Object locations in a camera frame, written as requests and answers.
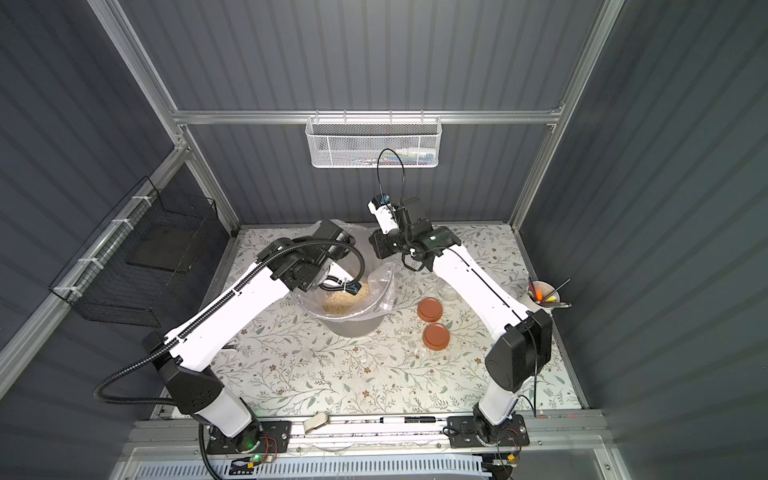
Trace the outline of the white perforated vent strip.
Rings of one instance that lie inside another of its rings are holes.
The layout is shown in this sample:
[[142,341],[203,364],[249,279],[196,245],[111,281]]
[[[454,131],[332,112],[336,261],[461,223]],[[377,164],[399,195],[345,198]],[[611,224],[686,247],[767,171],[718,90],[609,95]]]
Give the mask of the white perforated vent strip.
[[350,457],[282,458],[273,463],[234,468],[233,461],[214,460],[223,479],[353,479],[366,477],[460,476],[489,478],[481,458],[429,454]]

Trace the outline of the white utensil cup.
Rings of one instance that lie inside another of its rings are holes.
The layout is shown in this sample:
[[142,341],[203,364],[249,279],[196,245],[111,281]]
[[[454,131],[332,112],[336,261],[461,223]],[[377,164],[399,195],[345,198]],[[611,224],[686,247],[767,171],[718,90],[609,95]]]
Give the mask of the white utensil cup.
[[553,286],[541,280],[528,279],[527,300],[531,303],[533,311],[544,310],[552,315],[554,310],[564,310],[572,307],[570,302],[564,301],[560,291],[570,283],[568,278],[558,286]]

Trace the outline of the markers in white basket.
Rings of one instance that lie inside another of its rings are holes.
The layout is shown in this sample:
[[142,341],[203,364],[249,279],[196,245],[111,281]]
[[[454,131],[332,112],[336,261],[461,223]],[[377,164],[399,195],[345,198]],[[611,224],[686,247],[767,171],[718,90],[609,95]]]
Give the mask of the markers in white basket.
[[381,159],[378,159],[379,151],[359,151],[351,153],[347,164],[353,167],[374,167],[376,163],[381,166],[399,166],[403,163],[406,167],[433,168],[438,164],[438,152],[436,148],[406,147],[398,148],[393,152],[386,150]]

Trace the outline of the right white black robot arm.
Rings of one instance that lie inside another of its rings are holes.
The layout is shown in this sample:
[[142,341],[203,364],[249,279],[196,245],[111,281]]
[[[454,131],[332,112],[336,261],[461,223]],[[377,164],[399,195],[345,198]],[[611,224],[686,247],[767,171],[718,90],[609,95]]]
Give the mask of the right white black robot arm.
[[399,255],[419,263],[449,285],[487,328],[493,341],[485,358],[490,381],[474,407],[476,425],[502,426],[509,420],[524,383],[533,380],[551,359],[553,325],[550,315],[534,311],[507,293],[487,274],[445,226],[387,195],[368,202],[378,228],[369,237],[379,259]]

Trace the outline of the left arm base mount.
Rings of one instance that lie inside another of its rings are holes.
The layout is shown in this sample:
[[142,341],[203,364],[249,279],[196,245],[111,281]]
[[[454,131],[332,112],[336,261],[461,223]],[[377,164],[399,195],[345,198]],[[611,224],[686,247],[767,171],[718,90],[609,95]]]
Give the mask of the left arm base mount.
[[225,436],[218,428],[208,429],[206,453],[209,455],[282,454],[288,449],[292,423],[259,421],[235,437]]

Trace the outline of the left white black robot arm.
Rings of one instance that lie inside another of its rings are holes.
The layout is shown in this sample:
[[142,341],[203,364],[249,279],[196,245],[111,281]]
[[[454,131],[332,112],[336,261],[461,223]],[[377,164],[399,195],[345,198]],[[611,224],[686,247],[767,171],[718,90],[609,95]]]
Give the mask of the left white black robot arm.
[[354,237],[323,220],[308,236],[281,237],[205,308],[163,338],[152,362],[176,407],[230,439],[258,437],[261,427],[245,401],[211,369],[219,351],[255,317],[295,290],[346,287],[357,291],[365,260]]

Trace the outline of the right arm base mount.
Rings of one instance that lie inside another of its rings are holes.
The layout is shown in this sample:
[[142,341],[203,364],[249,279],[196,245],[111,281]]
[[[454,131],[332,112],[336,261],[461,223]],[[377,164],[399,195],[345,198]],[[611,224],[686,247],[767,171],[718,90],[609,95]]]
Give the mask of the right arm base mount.
[[510,447],[520,449],[530,445],[528,429],[519,414],[507,417],[493,426],[476,416],[452,416],[442,428],[454,449],[475,447]]

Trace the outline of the floral table mat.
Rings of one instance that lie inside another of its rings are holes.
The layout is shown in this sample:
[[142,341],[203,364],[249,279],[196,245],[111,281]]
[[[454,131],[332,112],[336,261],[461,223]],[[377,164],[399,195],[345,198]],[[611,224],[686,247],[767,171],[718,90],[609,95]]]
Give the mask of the floral table mat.
[[[497,283],[513,296],[524,293],[528,272],[509,226],[448,226]],[[273,240],[302,230],[242,230],[234,258],[224,264],[224,286],[214,288],[228,287]],[[259,314],[215,357],[214,372],[260,417],[471,410],[489,381],[485,326],[461,299],[442,301],[437,293],[442,284],[431,273],[408,272],[398,261],[395,278],[394,310],[372,333],[358,338],[332,333],[289,296]],[[444,305],[440,323],[451,338],[439,352],[422,341],[426,324],[416,307],[425,297]],[[539,411],[582,408],[558,347],[553,340],[552,359],[538,376]]]

